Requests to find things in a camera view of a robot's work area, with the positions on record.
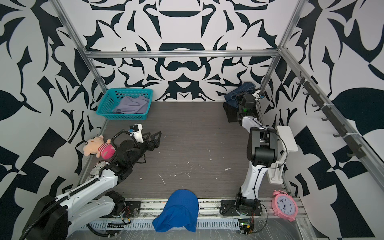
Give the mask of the black skirt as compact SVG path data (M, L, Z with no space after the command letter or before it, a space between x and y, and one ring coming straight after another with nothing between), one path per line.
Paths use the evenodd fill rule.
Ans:
M229 123L236 123L238 122L238 111L239 108L235 108L228 103L223 103L223 108L225 110L227 120Z

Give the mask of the dark blue denim skirt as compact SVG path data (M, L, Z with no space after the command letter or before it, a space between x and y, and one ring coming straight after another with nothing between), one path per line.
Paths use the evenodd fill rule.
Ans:
M239 101L240 98L244 94L254 94L256 91L255 84L251 82L245 82L238 88L234 89L233 91L229 92L225 95L225 101L228 105L238 108L239 107Z

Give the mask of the lavender grey skirt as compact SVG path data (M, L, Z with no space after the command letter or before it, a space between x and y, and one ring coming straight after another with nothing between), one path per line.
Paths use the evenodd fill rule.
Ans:
M125 96L115 107L114 113L118 114L144 114L149 106L150 100L144 96L133 98Z

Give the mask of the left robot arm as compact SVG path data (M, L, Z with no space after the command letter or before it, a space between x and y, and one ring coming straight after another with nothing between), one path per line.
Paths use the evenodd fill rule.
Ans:
M119 131L111 139L116 149L111 161L92 179L69 192L41 198L20 239L65 240L80 227L112 212L119 213L125 199L112 189L133 172L135 164L142 163L146 151L160 146L161 136L161 132Z

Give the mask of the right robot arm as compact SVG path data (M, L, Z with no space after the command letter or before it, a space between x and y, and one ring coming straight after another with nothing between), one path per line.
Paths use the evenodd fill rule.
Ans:
M238 122L249 132L247 159L249 168L246 179L236 195L236 205L258 208L259 189L263 177L272 164L278 161L278 141L287 148L278 131L267 127L258 118L257 100L252 94L242 93L236 96L239 103Z

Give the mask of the pink plush toy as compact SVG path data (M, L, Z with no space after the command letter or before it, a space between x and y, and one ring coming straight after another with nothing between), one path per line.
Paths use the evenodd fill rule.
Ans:
M96 155L97 158L108 160L113 157L116 149L112 145L111 139L104 140L104 136L96 136L89 139L84 147L83 152L85 156Z

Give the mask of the teal plastic basket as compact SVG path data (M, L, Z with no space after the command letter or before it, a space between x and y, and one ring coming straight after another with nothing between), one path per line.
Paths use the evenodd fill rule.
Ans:
M100 105L97 109L97 114L105 117L108 120L146 120L151 102L153 99L153 90L152 89L135 89L135 88L114 88L107 90L106 94L103 96ZM130 113L123 114L118 113L117 106L120 104L121 100L125 97L130 97L133 100L146 98L149 102L147 107L144 109L143 113Z

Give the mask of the white shelf stand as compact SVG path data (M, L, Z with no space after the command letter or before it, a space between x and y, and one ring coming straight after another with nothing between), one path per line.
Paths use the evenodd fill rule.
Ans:
M283 183L284 167L288 154L298 151L297 143L289 126L277 126L276 130L278 134L278 158L267 170L268 182L271 185Z

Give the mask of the blue cloth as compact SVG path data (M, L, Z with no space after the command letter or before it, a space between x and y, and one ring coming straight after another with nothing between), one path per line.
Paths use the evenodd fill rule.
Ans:
M197 196L189 190L173 192L162 213L153 220L156 232L164 233L172 228L185 227L190 232L196 231L199 201Z

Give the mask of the pink alarm clock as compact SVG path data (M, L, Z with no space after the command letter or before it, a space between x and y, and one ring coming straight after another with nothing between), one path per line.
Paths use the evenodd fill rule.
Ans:
M295 221L299 210L293 197L283 191L274 191L273 196L272 209L274 215L290 222Z

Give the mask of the small green circuit board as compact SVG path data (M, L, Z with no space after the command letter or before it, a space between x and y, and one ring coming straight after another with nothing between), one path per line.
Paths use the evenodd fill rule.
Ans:
M252 220L239 220L239 230L243 235L252 234L254 231L255 224Z

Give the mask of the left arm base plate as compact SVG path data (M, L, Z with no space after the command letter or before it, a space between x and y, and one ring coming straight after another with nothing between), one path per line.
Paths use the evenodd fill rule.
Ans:
M132 218L137 217L141 211L141 201L125 201L115 206L113 211L104 218Z

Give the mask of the aluminium frame crossbar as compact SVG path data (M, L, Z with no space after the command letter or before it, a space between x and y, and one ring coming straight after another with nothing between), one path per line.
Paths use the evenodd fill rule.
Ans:
M85 51L89 59L109 58L192 58L192 57L275 57L277 50L185 50L185 51Z

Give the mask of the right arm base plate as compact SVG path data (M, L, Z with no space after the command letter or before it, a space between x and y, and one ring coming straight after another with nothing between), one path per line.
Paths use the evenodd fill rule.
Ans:
M235 200L221 200L219 213L224 217L259 217L263 213L263 207L260 203L256 207L240 204L238 207Z

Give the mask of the grey wall hook rack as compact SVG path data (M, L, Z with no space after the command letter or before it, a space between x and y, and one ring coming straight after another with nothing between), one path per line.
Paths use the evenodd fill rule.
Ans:
M329 121L333 125L337 131L337 133L333 136L335 138L342 138L346 142L347 146L352 151L351 154L347 155L349 157L357 157L358 159L366 157L367 154L363 150L362 141L359 140L360 134L353 130L347 119L341 114L335 104L333 104L331 100L325 95L321 88L318 87L315 80L307 79L303 75L303 72L300 71L300 81L297 84L302 85L306 90L304 94L306 96L311 96L315 101L315 104L312 105L312 107L317 108L323 112L325 117L322 118L322 121Z

